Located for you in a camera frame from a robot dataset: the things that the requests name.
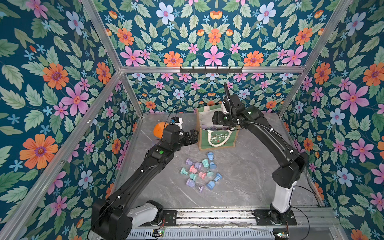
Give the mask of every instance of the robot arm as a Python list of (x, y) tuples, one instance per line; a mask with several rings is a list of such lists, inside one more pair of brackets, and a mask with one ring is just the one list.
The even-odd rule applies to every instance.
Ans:
[[(132, 227), (145, 222), (160, 222), (162, 206), (153, 201), (147, 202), (132, 212), (131, 209), (148, 183), (173, 159), (174, 153), (183, 146), (197, 143), (196, 130), (191, 130), (190, 133), (184, 132), (179, 124), (176, 124), (181, 125), (181, 119), (175, 117), (172, 120), (175, 124), (170, 124), (164, 129), (160, 143), (147, 152), (136, 172), (108, 199), (98, 199), (93, 204), (91, 229), (104, 239), (125, 240)], [(144, 216), (144, 218), (134, 220), (135, 216)]]

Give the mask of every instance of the light blue flower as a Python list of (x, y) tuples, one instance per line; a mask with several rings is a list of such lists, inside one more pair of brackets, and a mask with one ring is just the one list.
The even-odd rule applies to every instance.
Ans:
[(313, 18), (313, 13), (307, 15), (307, 19), (311, 20)]
[(43, 109), (43, 112), (46, 113), (47, 116), (49, 116), (50, 114), (52, 114), (52, 108), (50, 108), (49, 106), (47, 106), (45, 109)]
[(57, 9), (60, 10), (60, 12), (64, 11), (64, 7), (61, 6), (59, 3), (57, 4)]
[(348, 73), (349, 73), (349, 72), (347, 72), (347, 70), (344, 70), (344, 72), (342, 72), (341, 75), (342, 75), (343, 77), (347, 77), (347, 76), (348, 76)]
[(178, 12), (177, 10), (175, 10), (172, 14), (175, 15), (175, 17), (180, 16), (180, 12)]
[(125, 19), (124, 17), (125, 17), (124, 15), (122, 15), (121, 13), (119, 13), (118, 18), (120, 18), (121, 21), (123, 21), (123, 20)]
[(9, 168), (13, 168), (13, 171), (14, 171), (14, 172), (17, 172), (17, 170), (18, 170), (19, 168), (23, 168), (23, 166), (22, 166), (23, 161), (20, 161), (20, 162), (19, 162), (17, 159), (15, 159), (14, 163), (15, 163), (15, 164), (12, 164), (11, 166), (9, 166)]
[(70, 180), (70, 178), (68, 178), (67, 180), (65, 180), (65, 181), (64, 181), (64, 183), (65, 183), (64, 187), (69, 187), (69, 185), (70, 185), (71, 182), (72, 182), (72, 181)]
[(20, 117), (16, 117), (15, 114), (12, 114), (12, 117), (7, 117), (8, 120), (12, 121), (11, 124), (14, 125), (15, 123), (19, 123)]
[(226, 23), (228, 20), (228, 15), (227, 16), (223, 16), (223, 19), (221, 19), (222, 22)]
[(61, 233), (61, 234), (64, 234), (64, 235), (67, 235), (67, 233), (70, 231), (70, 227), (69, 226), (65, 226), (64, 227), (64, 231)]
[(41, 130), (40, 133), (44, 133), (45, 135), (47, 135), (47, 132), (50, 132), (50, 131), (51, 131), (51, 130), (49, 129), (49, 125), (47, 125), (47, 126), (42, 125), (41, 128), (42, 128), (43, 130)]
[(261, 28), (263, 28), (264, 26), (263, 26), (263, 24), (259, 24), (259, 23), (256, 23), (256, 29), (257, 30), (260, 30)]
[(175, 29), (175, 24), (174, 23), (171, 23), (169, 22), (167, 28), (170, 28), (171, 30)]
[(56, 191), (53, 192), (53, 194), (57, 197), (60, 195), (60, 189), (56, 188)]
[(204, 16), (203, 21), (205, 21), (205, 23), (209, 22), (209, 21), (210, 21), (210, 20), (209, 20), (209, 16), (208, 16), (208, 15), (207, 15), (207, 16)]
[(29, 53), (27, 50), (25, 50), (25, 55), (24, 55), (24, 57), (26, 57), (26, 58), (28, 58), (30, 61), (32, 60), (32, 59), (36, 59), (35, 57), (34, 57), (34, 53)]
[(111, 16), (104, 15), (104, 17), (105, 17), (105, 20), (108, 21), (108, 23), (110, 23), (112, 21)]

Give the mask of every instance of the green leaf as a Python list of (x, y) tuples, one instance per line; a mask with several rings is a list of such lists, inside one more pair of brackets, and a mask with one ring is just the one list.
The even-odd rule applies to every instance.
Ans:
[(19, 90), (22, 89), (24, 82), (23, 75), (20, 73), (20, 70), (17, 67), (11, 65), (3, 65), (1, 71), (2, 74), (5, 75), (5, 79), (7, 79), (10, 84), (14, 84)]

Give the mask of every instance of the aluminum frame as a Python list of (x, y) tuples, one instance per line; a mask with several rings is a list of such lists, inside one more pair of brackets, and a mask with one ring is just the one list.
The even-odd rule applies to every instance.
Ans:
[(331, 17), (329, 18), (323, 33), (321, 34), (318, 42), (316, 43), (315, 47), (311, 51), (307, 61), (304, 64), (304, 72), (298, 76), (295, 83), (293, 84), (291, 90), (289, 91), (287, 97), (284, 99), (284, 103), (281, 106), (278, 115), (281, 118), (285, 111), (287, 110), (288, 106), (291, 104), (293, 98), (295, 97), (297, 91), (300, 89), (301, 85), (303, 84), (303, 81), (308, 76), (308, 73), (310, 72), (312, 66), (315, 64), (317, 58), (319, 57), (321, 51), (327, 44), (329, 38), (331, 37), (332, 33), (336, 29), (337, 25), (341, 21), (341, 18), (346, 13), (349, 5), (352, 3), (351, 0), (340, 0), (338, 5), (336, 6), (335, 11), (332, 13)]
[(68, 136), (62, 147), (45, 168), (33, 187), (28, 191), (28, 194), (23, 199), (23, 203), (3, 226), (2, 230), (0, 231), (0, 239), (16, 239), (18, 233), (28, 222), (30, 216), (34, 213), (35, 209), (41, 202), (41, 199), (45, 196), (49, 186), (52, 184), (52, 182), (55, 181), (56, 176), (60, 173), (76, 145), (84, 136), (86, 130), (89, 127), (89, 123), (96, 117), (97, 113), (104, 105), (106, 99), (109, 97), (110, 92), (117, 85), (120, 78), (121, 73), (117, 72), (111, 77), (107, 85), (105, 85), (94, 103), (84, 114), (79, 124)]

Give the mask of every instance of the orange flower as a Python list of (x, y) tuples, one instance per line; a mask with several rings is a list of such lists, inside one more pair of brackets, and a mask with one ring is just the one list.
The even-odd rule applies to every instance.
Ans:
[(323, 193), (323, 189), (321, 187), (319, 187), (319, 184), (317, 182), (314, 183), (314, 185), (316, 186), (317, 192), (319, 193), (321, 199), (324, 200), (324, 195), (322, 194)]
[(276, 107), (276, 105), (277, 105), (276, 101), (270, 101), (270, 102), (267, 102), (266, 108), (272, 109), (272, 108)]
[(197, 35), (203, 36), (204, 35), (204, 30), (200, 29), (199, 31), (197, 31)]
[(219, 30), (217, 28), (214, 28), (208, 34), (208, 37), (209, 37), (208, 41), (210, 43), (212, 43), (212, 45), (216, 45), (217, 43), (220, 42), (221, 33), (219, 32)]
[(329, 63), (322, 63), (317, 67), (316, 72), (314, 74), (315, 82), (317, 84), (322, 85), (324, 82), (328, 81), (329, 74), (331, 74), (331, 69), (329, 68), (331, 65)]
[(352, 229), (351, 238), (353, 240), (368, 240), (368, 237), (363, 235), (359, 229)]
[(319, 17), (321, 17), (323, 15), (323, 10), (319, 10), (317, 11), (315, 14), (314, 14), (314, 18), (318, 19)]
[(29, 45), (29, 48), (31, 49), (32, 52), (37, 53), (36, 48), (34, 46)]
[(310, 37), (312, 37), (312, 28), (304, 28), (302, 31), (300, 31), (297, 34), (297, 37), (295, 38), (297, 45), (303, 45), (304, 43), (308, 42), (310, 40)]
[(111, 183), (107, 189), (107, 195), (105, 195), (105, 199), (107, 199), (111, 195), (111, 191), (113, 189), (113, 183)]
[(111, 18), (113, 18), (113, 19), (118, 18), (118, 14), (117, 14), (116, 12), (114, 12), (114, 11), (109, 11), (108, 13), (109, 13), (109, 15), (111, 16)]
[(55, 156), (53, 153), (57, 152), (57, 144), (53, 144), (55, 140), (53, 137), (48, 136), (45, 139), (44, 134), (36, 134), (35, 140), (28, 138), (24, 143), (24, 149), (20, 151), (20, 160), (27, 160), (24, 165), (32, 169), (37, 164), (37, 169), (42, 169), (47, 166), (47, 161), (51, 162)]
[(133, 124), (132, 128), (133, 128), (133, 132), (135, 132), (136, 129), (137, 129), (137, 122), (135, 122), (135, 123)]
[(380, 84), (380, 81), (384, 81), (384, 63), (379, 63), (378, 65), (372, 64), (369, 66), (369, 69), (365, 70), (365, 77), (362, 78), (362, 81), (365, 82), (368, 86), (377, 86)]
[(262, 58), (264, 55), (262, 53), (259, 53), (259, 51), (254, 51), (252, 53), (248, 53), (247, 57), (244, 59), (244, 66), (246, 67), (258, 67), (260, 66), (260, 63), (264, 61), (264, 58)]
[(379, 150), (382, 150), (383, 152), (380, 152), (380, 156), (384, 159), (384, 142), (378, 142), (377, 143), (377, 148)]
[(223, 12), (222, 11), (212, 11), (209, 13), (209, 15), (211, 16), (212, 19), (220, 19), (222, 16), (223, 16)]
[(83, 222), (84, 222), (84, 219), (83, 219), (83, 218), (80, 219), (80, 220), (77, 222), (76, 227), (77, 227), (77, 228), (81, 228), (81, 226), (83, 225)]
[(109, 82), (109, 79), (111, 78), (111, 73), (109, 72), (109, 67), (105, 65), (104, 62), (98, 63), (96, 68), (96, 73), (99, 75), (100, 82), (103, 82), (103, 84), (107, 84)]
[(156, 104), (152, 101), (147, 101), (145, 103), (146, 107), (149, 108), (149, 109), (155, 109), (156, 108)]
[(120, 38), (120, 42), (124, 43), (127, 46), (133, 45), (133, 42), (135, 41), (132, 36), (132, 33), (130, 31), (127, 31), (126, 28), (119, 29), (117, 35), (118, 38)]
[(232, 36), (233, 35), (233, 30), (228, 28), (227, 31), (225, 32), (225, 34), (227, 36)]
[(67, 70), (63, 69), (60, 64), (50, 63), (49, 68), (44, 68), (43, 72), (45, 73), (43, 75), (44, 81), (48, 82), (48, 86), (51, 88), (56, 87), (57, 90), (60, 90), (62, 87), (67, 86), (66, 83), (70, 81), (67, 77)]
[(181, 67), (181, 63), (183, 62), (183, 59), (180, 58), (179, 53), (175, 53), (174, 51), (170, 51), (169, 53), (166, 53), (164, 55), (164, 63), (167, 64), (167, 67)]
[(115, 141), (113, 141), (113, 144), (112, 144), (112, 152), (114, 154), (118, 154), (119, 151), (120, 151), (120, 147), (121, 147), (121, 141), (120, 139), (115, 139)]
[(313, 150), (313, 145), (314, 144), (312, 142), (312, 139), (306, 138), (304, 140), (304, 148), (305, 148), (305, 150), (307, 150), (307, 151)]

